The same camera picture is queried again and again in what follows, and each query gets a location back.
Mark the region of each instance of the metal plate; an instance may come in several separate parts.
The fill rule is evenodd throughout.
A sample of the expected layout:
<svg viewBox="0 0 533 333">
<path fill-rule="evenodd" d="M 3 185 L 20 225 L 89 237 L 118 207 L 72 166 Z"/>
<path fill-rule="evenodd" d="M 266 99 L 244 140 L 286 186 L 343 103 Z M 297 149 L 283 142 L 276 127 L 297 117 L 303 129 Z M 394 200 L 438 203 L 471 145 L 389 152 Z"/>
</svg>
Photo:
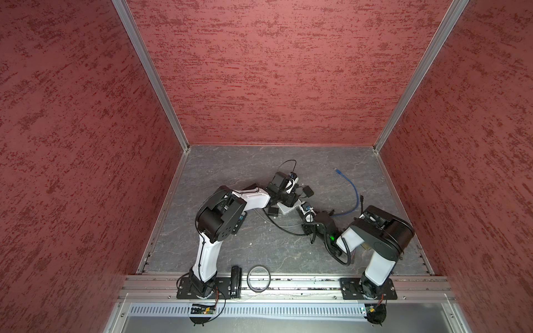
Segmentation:
<svg viewBox="0 0 533 333">
<path fill-rule="evenodd" d="M 220 293 L 224 294 L 226 299 L 230 299 L 229 290 L 231 285 L 231 278 L 216 278 L 215 287 L 217 287 Z M 180 280 L 180 286 L 177 290 L 177 299 L 215 299 L 215 293 L 211 293 L 207 298 L 200 298 L 198 291 L 191 284 L 191 279 L 183 278 Z"/>
<path fill-rule="evenodd" d="M 363 294 L 360 294 L 356 290 L 356 286 L 359 284 L 359 278 L 340 278 L 339 282 L 341 283 L 341 292 L 342 292 L 342 298 L 343 299 L 349 299 L 349 300 L 369 300 L 368 298 L 365 298 Z M 385 292 L 383 293 L 383 299 L 390 299 L 390 300 L 396 300 L 398 299 L 398 295 L 396 294 L 396 289 L 394 285 L 392 284 L 391 279 L 387 279 L 385 283 L 383 284 L 383 290 Z"/>
</svg>

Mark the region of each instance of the textured red wall panel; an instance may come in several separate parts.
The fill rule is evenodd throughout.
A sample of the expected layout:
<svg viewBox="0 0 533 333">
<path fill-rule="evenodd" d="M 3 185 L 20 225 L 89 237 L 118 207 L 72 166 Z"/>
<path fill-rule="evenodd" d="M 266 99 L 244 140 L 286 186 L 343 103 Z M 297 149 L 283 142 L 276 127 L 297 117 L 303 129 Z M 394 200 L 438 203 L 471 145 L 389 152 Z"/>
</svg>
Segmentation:
<svg viewBox="0 0 533 333">
<path fill-rule="evenodd" d="M 533 331 L 533 6 L 471 0 L 382 150 L 476 332 Z"/>
<path fill-rule="evenodd" d="M 111 1 L 3 2 L 0 331 L 100 332 L 180 156 Z"/>
<path fill-rule="evenodd" d="M 372 145 L 450 0 L 131 0 L 191 143 Z"/>
</svg>

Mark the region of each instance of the slotted white plastic strip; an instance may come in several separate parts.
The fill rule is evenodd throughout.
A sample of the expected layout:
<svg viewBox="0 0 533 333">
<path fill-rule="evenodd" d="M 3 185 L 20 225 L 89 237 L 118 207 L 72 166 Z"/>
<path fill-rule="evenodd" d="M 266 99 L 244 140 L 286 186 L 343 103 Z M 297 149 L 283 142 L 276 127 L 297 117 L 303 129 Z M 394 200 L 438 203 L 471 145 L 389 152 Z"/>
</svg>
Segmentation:
<svg viewBox="0 0 533 333">
<path fill-rule="evenodd" d="M 129 316 L 151 317 L 211 317 L 206 314 L 191 315 L 191 304 L 133 303 Z M 365 305 L 335 303 L 226 303 L 220 317 L 261 317 L 273 319 L 319 319 L 366 321 Z"/>
</svg>

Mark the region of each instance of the blue cable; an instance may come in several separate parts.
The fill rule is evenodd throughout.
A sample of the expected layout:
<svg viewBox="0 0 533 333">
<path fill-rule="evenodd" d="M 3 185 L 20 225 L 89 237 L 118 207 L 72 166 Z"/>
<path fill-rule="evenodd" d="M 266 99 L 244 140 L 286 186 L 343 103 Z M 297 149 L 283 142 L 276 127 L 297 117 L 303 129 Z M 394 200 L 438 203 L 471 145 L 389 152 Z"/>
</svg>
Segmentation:
<svg viewBox="0 0 533 333">
<path fill-rule="evenodd" d="M 333 214 L 332 217 L 335 217 L 335 216 L 343 216 L 343 215 L 348 215 L 349 213 L 353 213 L 357 207 L 359 207 L 359 193 L 357 192 L 357 189 L 356 189 L 356 186 L 352 183 L 351 180 L 348 179 L 348 177 L 346 177 L 339 169 L 335 168 L 335 172 L 340 174 L 341 176 L 344 177 L 344 179 L 346 179 L 347 181 L 350 182 L 350 184 L 352 184 L 353 186 L 353 189 L 356 191 L 356 198 L 357 198 L 357 203 L 356 203 L 356 206 L 349 212 L 346 212 L 346 213 L 340 213 L 340 214 Z"/>
</svg>

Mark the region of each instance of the gray cable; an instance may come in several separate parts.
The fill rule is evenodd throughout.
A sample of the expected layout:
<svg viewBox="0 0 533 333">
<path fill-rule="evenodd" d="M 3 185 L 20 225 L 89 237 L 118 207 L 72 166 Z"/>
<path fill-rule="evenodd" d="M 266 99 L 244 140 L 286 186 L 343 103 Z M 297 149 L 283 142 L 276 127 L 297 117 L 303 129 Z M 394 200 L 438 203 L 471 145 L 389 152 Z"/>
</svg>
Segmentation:
<svg viewBox="0 0 533 333">
<path fill-rule="evenodd" d="M 263 214 L 259 213 L 259 208 L 255 208 L 254 209 L 254 212 L 256 212 L 265 222 L 268 222 L 270 223 L 269 220 L 267 220 Z M 280 225 L 282 228 L 292 228 L 292 227 L 295 227 L 295 226 L 300 226 L 302 225 L 302 223 L 298 223 L 298 224 L 295 224 L 295 225 Z"/>
<path fill-rule="evenodd" d="M 256 289 L 256 288 L 254 288 L 254 287 L 252 287 L 252 286 L 250 285 L 250 274 L 252 274 L 252 272 L 253 272 L 254 270 L 258 269 L 258 268 L 262 268 L 262 269 L 264 269 L 264 270 L 267 272 L 267 274 L 268 274 L 268 283 L 266 284 L 265 287 L 263 287 L 263 288 L 261 288 L 261 289 Z M 265 290 L 267 290 L 267 289 L 268 289 L 268 286 L 270 285 L 270 280 L 271 280 L 270 272 L 269 272 L 268 269 L 267 269 L 265 266 L 263 266 L 263 265 L 255 265 L 255 266 L 253 266 L 252 269 L 248 272 L 248 275 L 246 276 L 246 284 L 248 285 L 248 288 L 250 288 L 250 290 L 253 291 L 253 292 L 255 292 L 255 293 L 262 293 L 262 292 L 264 292 Z"/>
</svg>

